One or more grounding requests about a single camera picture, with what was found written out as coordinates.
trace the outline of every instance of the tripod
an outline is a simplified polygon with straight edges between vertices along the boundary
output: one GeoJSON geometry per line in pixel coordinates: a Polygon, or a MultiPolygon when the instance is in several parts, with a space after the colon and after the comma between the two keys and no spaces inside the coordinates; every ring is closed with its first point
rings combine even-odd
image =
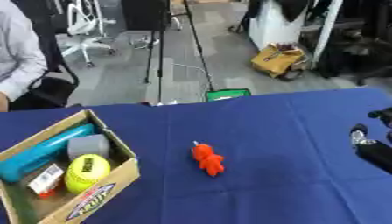
{"type": "MultiPolygon", "coordinates": [[[[198,34],[196,32],[196,28],[194,26],[193,22],[193,14],[191,12],[191,9],[189,7],[188,0],[184,0],[184,6],[185,6],[185,13],[180,14],[180,15],[173,15],[174,17],[176,16],[183,16],[186,15],[189,19],[189,23],[191,25],[192,29],[192,35],[195,40],[197,50],[199,52],[200,60],[203,66],[204,71],[206,72],[206,78],[208,81],[208,88],[210,91],[214,91],[214,86],[213,86],[213,81],[211,74],[208,72],[206,60],[204,58],[203,54],[203,48],[201,46],[198,34]]],[[[166,11],[166,1],[162,1],[162,7],[160,7],[159,13],[160,13],[160,21],[159,21],[159,38],[160,38],[160,51],[159,51],[159,66],[157,70],[157,77],[158,77],[158,102],[162,102],[162,78],[163,78],[163,65],[164,65],[164,45],[165,45],[165,26],[166,26],[166,21],[168,18],[167,11],[166,11]]],[[[156,31],[151,32],[151,38],[150,38],[150,43],[148,45],[149,49],[149,58],[148,58],[148,64],[147,64],[147,74],[145,77],[145,83],[150,82],[150,70],[151,70],[151,59],[152,59],[152,50],[154,47],[154,38],[155,38],[155,33],[156,31]]]]}

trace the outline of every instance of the black device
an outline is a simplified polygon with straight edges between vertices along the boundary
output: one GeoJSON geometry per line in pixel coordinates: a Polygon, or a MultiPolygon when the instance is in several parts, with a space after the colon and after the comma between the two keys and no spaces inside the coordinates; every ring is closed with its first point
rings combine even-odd
{"type": "Polygon", "coordinates": [[[368,128],[364,124],[355,125],[350,131],[356,154],[370,164],[392,174],[392,148],[378,140],[367,139],[368,128]]]}
{"type": "MultiPolygon", "coordinates": [[[[392,108],[371,111],[368,117],[380,119],[382,123],[392,129],[392,108]]],[[[364,124],[355,125],[350,131],[350,137],[356,154],[369,163],[392,174],[392,148],[378,140],[367,139],[368,128],[364,124]]],[[[392,143],[392,130],[387,134],[392,143]]]]}
{"type": "Polygon", "coordinates": [[[162,2],[170,10],[170,0],[122,0],[122,14],[129,31],[158,30],[162,2]]]}

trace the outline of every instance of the orange plush toy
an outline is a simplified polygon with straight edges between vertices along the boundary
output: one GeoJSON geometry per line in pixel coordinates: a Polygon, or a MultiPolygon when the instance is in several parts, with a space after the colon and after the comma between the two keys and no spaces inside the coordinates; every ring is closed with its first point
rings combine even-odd
{"type": "Polygon", "coordinates": [[[205,143],[194,142],[192,149],[194,159],[199,161],[200,169],[206,169],[208,175],[214,177],[218,172],[223,172],[225,167],[222,165],[223,156],[214,154],[213,147],[205,143]]]}

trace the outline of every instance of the person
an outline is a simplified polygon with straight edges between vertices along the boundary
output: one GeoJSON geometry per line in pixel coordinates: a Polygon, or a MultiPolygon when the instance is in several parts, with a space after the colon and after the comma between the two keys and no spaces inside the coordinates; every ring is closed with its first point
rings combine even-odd
{"type": "Polygon", "coordinates": [[[46,70],[32,22],[10,0],[0,3],[0,112],[46,70]]]}

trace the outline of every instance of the tennis ball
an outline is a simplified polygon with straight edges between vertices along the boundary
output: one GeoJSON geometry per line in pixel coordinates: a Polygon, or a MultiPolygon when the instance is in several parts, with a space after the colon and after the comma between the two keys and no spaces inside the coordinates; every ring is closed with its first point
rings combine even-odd
{"type": "Polygon", "coordinates": [[[71,193],[82,193],[110,174],[110,164],[104,157],[86,154],[77,157],[66,171],[66,188],[71,193]]]}

